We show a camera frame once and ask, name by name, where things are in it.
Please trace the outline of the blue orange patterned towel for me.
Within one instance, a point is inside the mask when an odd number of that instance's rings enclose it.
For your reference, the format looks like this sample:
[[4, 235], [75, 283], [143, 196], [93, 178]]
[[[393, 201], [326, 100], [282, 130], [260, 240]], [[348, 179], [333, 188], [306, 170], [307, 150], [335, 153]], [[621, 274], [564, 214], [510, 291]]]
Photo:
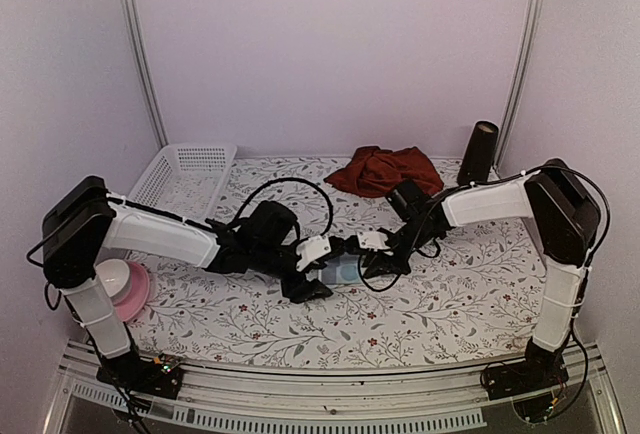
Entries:
[[326, 262], [319, 271], [318, 279], [327, 286], [360, 284], [357, 255], [343, 255]]

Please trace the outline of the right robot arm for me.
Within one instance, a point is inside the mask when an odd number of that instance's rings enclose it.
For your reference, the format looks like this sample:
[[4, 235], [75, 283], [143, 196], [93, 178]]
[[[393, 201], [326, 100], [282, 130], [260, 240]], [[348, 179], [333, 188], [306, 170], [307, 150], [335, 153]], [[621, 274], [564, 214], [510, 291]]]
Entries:
[[387, 196], [404, 222], [395, 232], [382, 231], [381, 241], [364, 248], [357, 261], [362, 282], [410, 271], [409, 260], [426, 243], [454, 228], [501, 219], [529, 219], [542, 248], [546, 278], [541, 311], [527, 345], [531, 356], [517, 369], [517, 381], [537, 390], [552, 378], [584, 302], [595, 252], [610, 226], [607, 200], [588, 177], [551, 159], [498, 181], [450, 188], [430, 197], [404, 181]]

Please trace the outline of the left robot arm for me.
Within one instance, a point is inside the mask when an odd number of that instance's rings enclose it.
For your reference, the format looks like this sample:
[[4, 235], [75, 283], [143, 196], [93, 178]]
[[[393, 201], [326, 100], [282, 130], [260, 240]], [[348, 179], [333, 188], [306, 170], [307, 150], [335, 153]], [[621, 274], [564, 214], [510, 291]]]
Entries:
[[307, 277], [330, 254], [329, 238], [300, 234], [297, 216], [275, 201], [262, 201], [249, 216], [236, 215], [228, 223], [196, 222], [118, 196], [102, 178], [88, 176], [47, 213], [42, 238], [26, 259], [60, 291], [98, 354], [110, 361], [111, 373], [126, 387], [138, 388], [149, 369], [97, 279], [101, 250], [145, 252], [217, 274], [256, 271], [279, 280], [283, 296], [299, 304], [332, 294]]

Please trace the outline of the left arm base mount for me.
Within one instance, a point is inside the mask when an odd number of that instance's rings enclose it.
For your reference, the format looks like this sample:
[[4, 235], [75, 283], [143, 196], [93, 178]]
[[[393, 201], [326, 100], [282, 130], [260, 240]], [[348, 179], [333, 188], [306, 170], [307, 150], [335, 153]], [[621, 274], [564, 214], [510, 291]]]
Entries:
[[176, 400], [181, 390], [184, 371], [167, 368], [163, 363], [145, 360], [137, 352], [106, 358], [98, 354], [100, 368], [96, 378], [126, 392], [148, 394]]

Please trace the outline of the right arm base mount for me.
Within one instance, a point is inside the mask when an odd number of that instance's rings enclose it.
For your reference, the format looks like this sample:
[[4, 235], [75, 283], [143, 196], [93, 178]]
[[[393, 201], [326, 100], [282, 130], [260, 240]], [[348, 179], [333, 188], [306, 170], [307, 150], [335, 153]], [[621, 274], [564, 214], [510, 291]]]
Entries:
[[562, 353], [562, 348], [547, 351], [529, 341], [523, 360], [487, 366], [480, 374], [480, 384], [490, 400], [560, 386], [569, 379]]

